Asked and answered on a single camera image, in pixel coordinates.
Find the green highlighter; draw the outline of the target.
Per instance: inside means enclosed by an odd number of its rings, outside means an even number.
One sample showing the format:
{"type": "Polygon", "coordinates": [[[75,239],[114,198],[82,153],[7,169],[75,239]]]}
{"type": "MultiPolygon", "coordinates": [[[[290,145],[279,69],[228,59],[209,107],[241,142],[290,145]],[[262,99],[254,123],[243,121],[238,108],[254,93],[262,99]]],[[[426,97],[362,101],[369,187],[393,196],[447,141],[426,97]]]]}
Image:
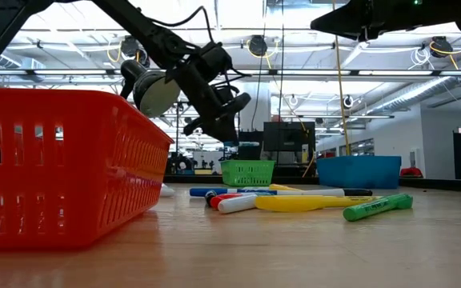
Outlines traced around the green highlighter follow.
{"type": "Polygon", "coordinates": [[[343,210],[343,217],[348,222],[355,222],[390,210],[406,210],[412,208],[413,197],[408,194],[395,194],[382,197],[373,202],[349,206],[343,210]]]}

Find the red plastic basket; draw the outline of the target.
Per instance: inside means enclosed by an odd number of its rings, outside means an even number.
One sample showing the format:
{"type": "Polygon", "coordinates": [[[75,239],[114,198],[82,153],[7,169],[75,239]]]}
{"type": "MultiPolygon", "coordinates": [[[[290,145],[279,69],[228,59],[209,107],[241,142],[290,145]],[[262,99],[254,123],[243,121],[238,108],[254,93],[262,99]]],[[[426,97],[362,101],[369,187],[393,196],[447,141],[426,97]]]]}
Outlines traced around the red plastic basket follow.
{"type": "Polygon", "coordinates": [[[116,94],[0,88],[0,250],[89,246],[149,210],[171,143],[116,94]]]}

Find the black equipment cabinet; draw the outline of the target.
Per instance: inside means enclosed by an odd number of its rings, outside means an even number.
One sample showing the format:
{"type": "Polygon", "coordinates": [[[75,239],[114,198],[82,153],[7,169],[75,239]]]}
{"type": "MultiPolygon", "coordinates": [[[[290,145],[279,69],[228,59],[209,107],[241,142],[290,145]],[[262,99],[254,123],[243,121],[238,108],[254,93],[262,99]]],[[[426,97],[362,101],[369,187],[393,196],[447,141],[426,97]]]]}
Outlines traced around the black equipment cabinet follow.
{"type": "Polygon", "coordinates": [[[315,124],[264,122],[262,130],[239,133],[239,160],[273,161],[273,177],[315,176],[315,124]]]}

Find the yellow highlighter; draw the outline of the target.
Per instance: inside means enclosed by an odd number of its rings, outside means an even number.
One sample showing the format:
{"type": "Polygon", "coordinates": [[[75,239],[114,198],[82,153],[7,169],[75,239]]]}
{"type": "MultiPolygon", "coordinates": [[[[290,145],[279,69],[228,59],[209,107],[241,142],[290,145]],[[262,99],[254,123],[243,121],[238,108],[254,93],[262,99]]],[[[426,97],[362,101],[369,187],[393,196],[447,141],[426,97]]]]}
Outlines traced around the yellow highlighter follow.
{"type": "Polygon", "coordinates": [[[255,206],[260,210],[274,212],[306,212],[325,208],[346,208],[379,200],[378,196],[346,197],[346,196],[258,196],[255,206]]]}

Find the white marker blue cap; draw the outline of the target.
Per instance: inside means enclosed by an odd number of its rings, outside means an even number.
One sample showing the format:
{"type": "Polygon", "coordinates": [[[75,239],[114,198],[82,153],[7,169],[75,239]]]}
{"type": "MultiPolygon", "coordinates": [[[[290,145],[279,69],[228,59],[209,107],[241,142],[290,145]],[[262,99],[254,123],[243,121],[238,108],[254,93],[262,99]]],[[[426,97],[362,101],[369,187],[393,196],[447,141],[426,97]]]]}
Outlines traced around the white marker blue cap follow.
{"type": "Polygon", "coordinates": [[[241,193],[269,193],[277,194],[277,190],[268,190],[268,189],[247,189],[247,188],[190,188],[191,197],[205,197],[207,193],[214,192],[215,194],[241,194],[241,193]]]}

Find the teal plastic bin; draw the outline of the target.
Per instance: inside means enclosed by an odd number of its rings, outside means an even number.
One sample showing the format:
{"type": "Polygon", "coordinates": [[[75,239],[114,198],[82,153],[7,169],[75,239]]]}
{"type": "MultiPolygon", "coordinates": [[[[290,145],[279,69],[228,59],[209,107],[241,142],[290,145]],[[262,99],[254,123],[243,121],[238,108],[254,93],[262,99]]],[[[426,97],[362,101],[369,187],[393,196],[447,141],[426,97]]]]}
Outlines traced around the teal plastic bin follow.
{"type": "Polygon", "coordinates": [[[397,189],[399,156],[339,156],[316,162],[319,183],[357,189],[397,189]]]}

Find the white marker teal cap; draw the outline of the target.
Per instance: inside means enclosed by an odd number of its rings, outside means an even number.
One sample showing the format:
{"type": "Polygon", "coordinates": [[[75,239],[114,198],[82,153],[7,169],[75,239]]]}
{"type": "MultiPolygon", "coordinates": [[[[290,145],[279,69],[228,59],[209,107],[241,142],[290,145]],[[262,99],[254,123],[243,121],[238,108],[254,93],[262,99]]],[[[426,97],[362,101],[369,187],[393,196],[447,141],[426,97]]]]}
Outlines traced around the white marker teal cap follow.
{"type": "Polygon", "coordinates": [[[217,209],[221,214],[231,214],[244,210],[251,210],[255,208],[256,194],[240,196],[236,198],[228,198],[222,200],[217,209]]]}

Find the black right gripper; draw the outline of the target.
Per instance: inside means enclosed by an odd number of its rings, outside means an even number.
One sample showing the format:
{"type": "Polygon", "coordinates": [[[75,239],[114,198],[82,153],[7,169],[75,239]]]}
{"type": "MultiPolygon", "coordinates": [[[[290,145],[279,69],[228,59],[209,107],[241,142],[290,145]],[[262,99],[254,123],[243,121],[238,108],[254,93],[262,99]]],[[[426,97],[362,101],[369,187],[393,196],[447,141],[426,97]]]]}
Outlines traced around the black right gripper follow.
{"type": "Polygon", "coordinates": [[[397,30],[461,19],[461,0],[350,0],[311,21],[310,28],[359,42],[397,30]]]}

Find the black desk lamp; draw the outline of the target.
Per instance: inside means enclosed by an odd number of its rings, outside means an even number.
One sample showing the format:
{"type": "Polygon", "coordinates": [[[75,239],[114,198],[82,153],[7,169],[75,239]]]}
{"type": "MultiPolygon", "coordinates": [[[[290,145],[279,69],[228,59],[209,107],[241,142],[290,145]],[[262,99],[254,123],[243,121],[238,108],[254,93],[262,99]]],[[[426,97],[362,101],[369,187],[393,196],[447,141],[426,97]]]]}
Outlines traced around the black desk lamp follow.
{"type": "Polygon", "coordinates": [[[127,98],[133,94],[137,109],[148,118],[164,114],[177,101],[181,89],[175,80],[166,80],[166,73],[148,70],[135,60],[126,60],[121,65],[122,92],[127,98]]]}

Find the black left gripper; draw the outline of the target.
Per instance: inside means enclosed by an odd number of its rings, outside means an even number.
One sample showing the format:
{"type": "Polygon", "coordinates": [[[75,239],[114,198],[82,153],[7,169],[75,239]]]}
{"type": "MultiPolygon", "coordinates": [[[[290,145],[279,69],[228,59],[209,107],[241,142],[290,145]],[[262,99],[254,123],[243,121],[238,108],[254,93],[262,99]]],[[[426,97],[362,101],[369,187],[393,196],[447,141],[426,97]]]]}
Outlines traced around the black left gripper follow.
{"type": "Polygon", "coordinates": [[[197,110],[196,118],[183,128],[191,135],[198,128],[220,142],[238,142],[235,115],[251,100],[248,93],[233,96],[230,91],[215,91],[210,85],[219,74],[232,67],[231,56],[221,42],[209,42],[187,60],[166,71],[166,81],[173,80],[197,110]]]}

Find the white marker red cap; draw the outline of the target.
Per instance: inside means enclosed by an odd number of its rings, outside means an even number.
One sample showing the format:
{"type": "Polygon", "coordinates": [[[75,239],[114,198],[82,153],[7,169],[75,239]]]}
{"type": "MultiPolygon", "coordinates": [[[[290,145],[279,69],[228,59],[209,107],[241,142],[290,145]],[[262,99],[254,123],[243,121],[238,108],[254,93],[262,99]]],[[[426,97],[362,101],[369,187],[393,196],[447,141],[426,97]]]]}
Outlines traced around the white marker red cap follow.
{"type": "Polygon", "coordinates": [[[210,201],[209,201],[209,205],[211,208],[213,209],[218,209],[218,204],[223,201],[223,200],[226,200],[226,199],[230,199],[230,198],[237,198],[237,197],[241,197],[242,194],[237,194],[237,193],[234,193],[234,194],[219,194],[219,195],[216,195],[214,196],[210,201]]]}

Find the green plastic basket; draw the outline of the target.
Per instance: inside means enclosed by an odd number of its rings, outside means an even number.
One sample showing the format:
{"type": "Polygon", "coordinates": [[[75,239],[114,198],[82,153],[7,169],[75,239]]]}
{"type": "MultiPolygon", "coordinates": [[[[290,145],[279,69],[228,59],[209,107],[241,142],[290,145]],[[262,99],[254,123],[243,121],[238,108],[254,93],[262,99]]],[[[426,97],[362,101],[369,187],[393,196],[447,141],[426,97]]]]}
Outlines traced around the green plastic basket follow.
{"type": "Polygon", "coordinates": [[[269,186],[275,161],[226,160],[220,166],[222,181],[228,186],[269,186]]]}

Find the black aluminium table frame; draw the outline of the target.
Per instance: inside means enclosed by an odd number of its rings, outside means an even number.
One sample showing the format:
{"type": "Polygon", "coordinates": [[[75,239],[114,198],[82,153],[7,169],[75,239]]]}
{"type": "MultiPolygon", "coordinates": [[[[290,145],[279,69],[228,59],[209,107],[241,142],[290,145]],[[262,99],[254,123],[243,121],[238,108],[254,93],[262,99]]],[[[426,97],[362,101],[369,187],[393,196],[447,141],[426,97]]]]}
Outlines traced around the black aluminium table frame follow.
{"type": "MultiPolygon", "coordinates": [[[[222,177],[216,175],[167,175],[165,183],[182,184],[223,184],[222,177]]],[[[318,178],[273,177],[274,184],[318,185],[318,178]]],[[[423,190],[449,190],[461,192],[461,180],[441,180],[425,178],[400,178],[399,185],[423,190]]]]}

